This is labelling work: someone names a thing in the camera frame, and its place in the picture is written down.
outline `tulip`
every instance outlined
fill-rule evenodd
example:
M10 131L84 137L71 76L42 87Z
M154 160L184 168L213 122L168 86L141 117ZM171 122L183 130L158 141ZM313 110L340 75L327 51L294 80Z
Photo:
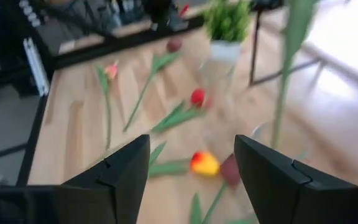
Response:
M210 152L196 152L190 162L193 172L210 177L219 174L219 167L219 161Z
M179 12L179 16L182 17L189 10L189 4L185 4L185 7Z
M112 65L109 65L107 66L105 69L104 69L104 72L105 74L107 74L108 78L110 80L114 79L118 73L118 66L117 66L117 62L115 62L114 64Z
M205 100L205 90L196 89L191 94L191 104L196 106L197 108L201 108L203 106Z

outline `table leg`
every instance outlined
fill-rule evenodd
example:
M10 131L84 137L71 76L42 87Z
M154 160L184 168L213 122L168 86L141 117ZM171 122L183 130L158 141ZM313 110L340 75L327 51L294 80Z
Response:
M249 72L249 85L251 86L254 82L255 78L255 64L256 64L256 56L258 51L258 34L260 29L260 15L262 15L262 11L258 10L256 15L256 25L255 25L255 31L254 31L254 43L252 46L252 59L251 59L251 70Z
M320 62L320 59L316 58L316 59L313 59L313 60L310 60L309 62L304 62L304 63L301 63L300 65L297 65L293 68L290 69L290 74L293 73L293 72L297 72L299 70L302 70L302 69L305 69L305 68L308 68L312 65L315 65L317 64L318 62ZM273 74L270 74L270 75L267 75L263 78L260 78L258 80L254 80L254 82L252 82L252 85L251 86L256 86L256 85L259 85L259 84L263 84L265 82L268 82L270 80L273 80L275 78L278 78L280 77L281 75L283 75L283 71L280 70L278 72L275 72Z
M118 8L119 8L119 13L125 13L125 9L124 9L124 2L122 0L117 0L117 4L118 4Z

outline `yellow and red tulip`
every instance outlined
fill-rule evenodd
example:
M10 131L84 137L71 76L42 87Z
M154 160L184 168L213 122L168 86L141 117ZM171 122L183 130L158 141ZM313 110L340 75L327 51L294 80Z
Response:
M198 151L191 158L190 168L196 174L215 176L219 174L219 161L210 152Z

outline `red tulip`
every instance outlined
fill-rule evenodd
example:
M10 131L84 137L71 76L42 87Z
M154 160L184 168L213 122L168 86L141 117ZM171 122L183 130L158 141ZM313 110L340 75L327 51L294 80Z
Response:
M189 10L189 4L185 4L185 7L179 12L179 16L182 17Z
M205 90L196 89L191 94L191 104L196 106L197 108L201 108L203 106L205 100Z

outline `glass vase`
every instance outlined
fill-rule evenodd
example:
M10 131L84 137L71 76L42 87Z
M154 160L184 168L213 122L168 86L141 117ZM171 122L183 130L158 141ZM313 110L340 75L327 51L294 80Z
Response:
M270 147L272 131L273 121L268 121L256 127L251 138ZM286 120L282 121L279 138L278 146L275 148L276 151L291 159L296 159L305 164L308 163L310 140L295 123Z
M200 66L201 87L211 105L205 117L204 137L209 150L224 160L233 152L236 135L236 109L231 83L241 43L211 43L212 54Z

